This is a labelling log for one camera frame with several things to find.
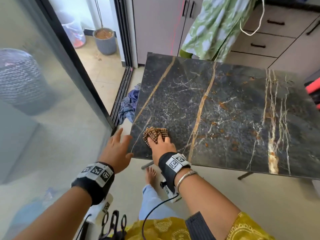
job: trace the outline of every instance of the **red and black object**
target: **red and black object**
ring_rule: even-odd
[[[304,84],[306,92],[312,98],[318,110],[320,110],[320,77],[317,80]]]

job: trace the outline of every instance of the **person's left arm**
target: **person's left arm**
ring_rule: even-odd
[[[120,143],[121,133],[122,129],[119,129],[110,138],[98,160],[112,166],[115,174],[124,170],[133,156],[132,153],[126,154],[132,137],[126,135]],[[19,233],[14,240],[71,240],[91,204],[90,194],[83,188],[74,186]]]

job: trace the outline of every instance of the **drawer handle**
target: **drawer handle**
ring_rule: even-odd
[[[309,32],[306,33],[306,35],[310,35],[319,25],[320,25],[320,20]]]
[[[187,5],[187,0],[184,1],[184,6],[183,6],[183,12],[182,12],[182,17],[184,17],[184,11],[186,10],[186,5]]]
[[[191,12],[190,12],[190,16],[189,16],[189,18],[191,18],[191,19],[192,19],[192,11],[193,11],[193,7],[194,7],[195,3],[196,3],[195,1],[192,2]]]
[[[270,19],[268,19],[266,22],[269,24],[285,25],[285,22],[271,21]]]
[[[251,46],[253,46],[253,47],[259,47],[259,48],[266,48],[265,45],[259,45],[259,44],[254,44],[254,43],[251,43]]]

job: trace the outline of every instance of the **table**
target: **table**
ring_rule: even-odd
[[[294,74],[149,53],[133,137],[167,128],[194,165],[320,179],[320,114]]]

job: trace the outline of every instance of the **soil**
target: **soil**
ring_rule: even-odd
[[[113,36],[113,32],[107,31],[105,29],[100,29],[95,33],[95,36],[100,40],[107,40]]]

